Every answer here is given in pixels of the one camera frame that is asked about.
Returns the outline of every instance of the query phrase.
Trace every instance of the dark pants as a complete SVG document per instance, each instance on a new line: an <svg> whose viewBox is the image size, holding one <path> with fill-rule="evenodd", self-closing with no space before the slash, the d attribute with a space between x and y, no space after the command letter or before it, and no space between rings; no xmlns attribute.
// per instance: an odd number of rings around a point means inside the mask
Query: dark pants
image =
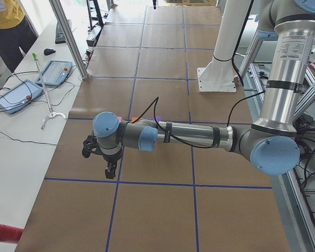
<svg viewBox="0 0 315 252"><path fill-rule="evenodd" d="M36 39L26 17L13 28L0 29L0 56L11 72L23 59L20 48L27 53Z"/></svg>

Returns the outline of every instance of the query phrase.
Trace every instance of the robotic arm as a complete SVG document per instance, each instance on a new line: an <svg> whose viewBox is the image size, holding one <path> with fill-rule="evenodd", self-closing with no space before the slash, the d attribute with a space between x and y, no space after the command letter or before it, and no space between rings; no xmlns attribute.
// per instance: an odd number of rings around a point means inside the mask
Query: robotic arm
<svg viewBox="0 0 315 252"><path fill-rule="evenodd" d="M219 33L223 32L228 31L222 23ZM315 37L315 0L262 0L258 34L276 35L278 43L260 117L251 127L218 128L148 119L128 123L103 112L93 120L93 135L84 142L83 156L103 155L109 179L116 175L123 147L153 151L158 140L223 148L241 154L269 175L293 169L300 151L293 140L296 130L292 123Z"/></svg>

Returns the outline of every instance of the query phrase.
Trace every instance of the white desk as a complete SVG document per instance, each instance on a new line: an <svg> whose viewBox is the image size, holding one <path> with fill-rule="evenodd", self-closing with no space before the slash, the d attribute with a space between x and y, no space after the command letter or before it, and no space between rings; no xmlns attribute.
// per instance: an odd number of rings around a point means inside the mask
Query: white desk
<svg viewBox="0 0 315 252"><path fill-rule="evenodd" d="M72 24L73 34L83 55L87 49L85 42L87 29L84 25L78 25L79 27L76 28L75 25ZM55 27L56 20L52 20L15 72L37 70L32 53L38 55L41 69L50 60L73 61L67 44L54 43ZM47 47L55 48L56 53L44 56L43 50ZM19 77L21 80L35 81L37 75ZM75 87L59 106L54 107L55 112L62 112L66 116L81 83L78 70L75 70L67 81L72 82ZM11 88L19 83L16 77L11 77L5 87ZM57 104L71 87L71 84L64 83L50 92L49 98L52 104ZM44 95L37 100L45 101ZM48 106L42 102L33 102L14 115L0 113L0 131L16 139L56 144L66 120L61 117L51 119L47 122L45 130L41 130L42 119L48 114ZM0 223L24 228L55 148L55 146L12 141L0 134ZM0 243L0 252L14 251L15 247L14 244Z"/></svg>

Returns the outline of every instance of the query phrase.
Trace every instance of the light blue cap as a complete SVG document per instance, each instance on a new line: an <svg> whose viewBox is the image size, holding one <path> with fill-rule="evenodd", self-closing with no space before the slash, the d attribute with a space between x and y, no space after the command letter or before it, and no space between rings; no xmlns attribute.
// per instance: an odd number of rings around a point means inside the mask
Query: light blue cap
<svg viewBox="0 0 315 252"><path fill-rule="evenodd" d="M279 36L275 31L257 30L259 40L262 41L277 41Z"/></svg>
<svg viewBox="0 0 315 252"><path fill-rule="evenodd" d="M139 136L138 147L140 151L154 151L158 130L156 128L147 126Z"/></svg>
<svg viewBox="0 0 315 252"><path fill-rule="evenodd" d="M272 136L259 142L250 155L251 164L268 175L292 170L299 162L300 150L293 139Z"/></svg>
<svg viewBox="0 0 315 252"><path fill-rule="evenodd" d="M307 12L315 14L315 0L295 0L295 3Z"/></svg>
<svg viewBox="0 0 315 252"><path fill-rule="evenodd" d="M103 112L93 119L93 132L99 138L106 138L117 131L119 120L111 112Z"/></svg>

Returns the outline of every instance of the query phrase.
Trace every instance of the black band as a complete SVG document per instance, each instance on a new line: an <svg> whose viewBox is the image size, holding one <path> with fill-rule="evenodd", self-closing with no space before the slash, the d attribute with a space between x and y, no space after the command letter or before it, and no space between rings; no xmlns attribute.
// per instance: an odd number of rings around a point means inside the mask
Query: black band
<svg viewBox="0 0 315 252"><path fill-rule="evenodd" d="M214 134L214 139L212 141L212 145L210 148L218 148L219 147L219 144L221 142L221 136L220 136L220 131L219 131L219 127L214 127L214 126L211 126L212 130L213 130L213 134Z"/></svg>
<svg viewBox="0 0 315 252"><path fill-rule="evenodd" d="M230 60L232 60L232 58L231 58L231 59L217 59L216 56L214 55L214 59L216 59L216 60L218 60L218 61L221 61L221 62L230 61Z"/></svg>
<svg viewBox="0 0 315 252"><path fill-rule="evenodd" d="M262 127L262 126L258 126L258 125L255 125L255 124L252 124L251 128L254 129L254 130L258 130L258 131L269 133L269 134L273 134L273 135L283 135L283 136L289 137L289 138L293 138L296 135L295 132L275 130L275 129L270 129L270 128L265 128L265 127Z"/></svg>
<svg viewBox="0 0 315 252"><path fill-rule="evenodd" d="M273 7L273 3L274 1L272 1L271 3L271 6L269 7L269 11L268 11L268 18L269 18L269 21L271 22L271 24L273 25L273 28L275 27L275 22L272 18L272 7Z"/></svg>
<svg viewBox="0 0 315 252"><path fill-rule="evenodd" d="M288 21L297 21L297 20L315 20L315 14L296 14L287 17L283 17L276 21L275 25L279 25Z"/></svg>
<svg viewBox="0 0 315 252"><path fill-rule="evenodd" d="M232 146L229 152L233 152L235 150L235 147L237 145L237 138L238 138L236 128L233 126L231 128L232 128L233 135L232 135Z"/></svg>
<svg viewBox="0 0 315 252"><path fill-rule="evenodd" d="M116 133L116 138L115 138L115 144L117 146L122 146L122 140L124 137L124 132L125 132L125 128L127 126L128 122L120 122L118 129L117 129L117 133Z"/></svg>
<svg viewBox="0 0 315 252"><path fill-rule="evenodd" d="M290 81L269 80L267 82L266 88L288 89L288 90L293 90L294 93L300 93L302 89L302 85L295 82L290 82Z"/></svg>
<svg viewBox="0 0 315 252"><path fill-rule="evenodd" d="M172 134L172 122L166 122L166 128L164 129L164 143L170 143L170 136Z"/></svg>

